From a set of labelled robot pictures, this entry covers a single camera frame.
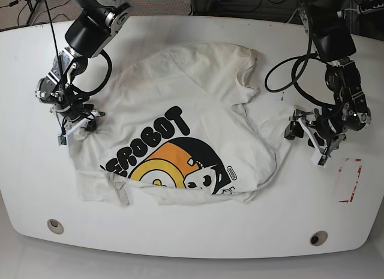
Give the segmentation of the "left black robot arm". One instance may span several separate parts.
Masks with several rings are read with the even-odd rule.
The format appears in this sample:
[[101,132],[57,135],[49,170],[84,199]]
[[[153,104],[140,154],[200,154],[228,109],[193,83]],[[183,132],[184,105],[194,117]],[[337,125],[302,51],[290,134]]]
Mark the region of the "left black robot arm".
[[347,131],[360,131],[371,122],[361,76],[351,59],[356,47],[346,26],[344,9],[348,1],[302,0],[300,11],[314,53],[296,59],[291,77],[296,80],[298,67],[311,59],[324,63],[325,83],[334,101],[321,102],[295,82],[295,89],[316,108],[309,112],[296,109],[285,130],[285,138],[293,140],[307,135],[308,144],[314,148],[311,160],[319,166],[324,166],[331,152],[338,149]]

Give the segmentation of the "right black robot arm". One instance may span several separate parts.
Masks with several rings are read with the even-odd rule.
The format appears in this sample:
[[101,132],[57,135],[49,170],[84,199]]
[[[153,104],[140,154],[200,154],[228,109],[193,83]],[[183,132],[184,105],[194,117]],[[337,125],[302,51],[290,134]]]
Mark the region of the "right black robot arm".
[[[69,145],[70,136],[78,128],[94,131],[95,119],[104,116],[89,104],[91,96],[99,93],[112,74],[112,61],[104,47],[116,36],[127,21],[131,0],[72,0],[82,12],[65,33],[68,44],[56,51],[53,67],[37,86],[35,96],[40,102],[52,105],[56,116],[61,116],[62,145]],[[83,91],[73,83],[82,74],[91,58],[101,55],[107,62],[107,73],[98,87]]]

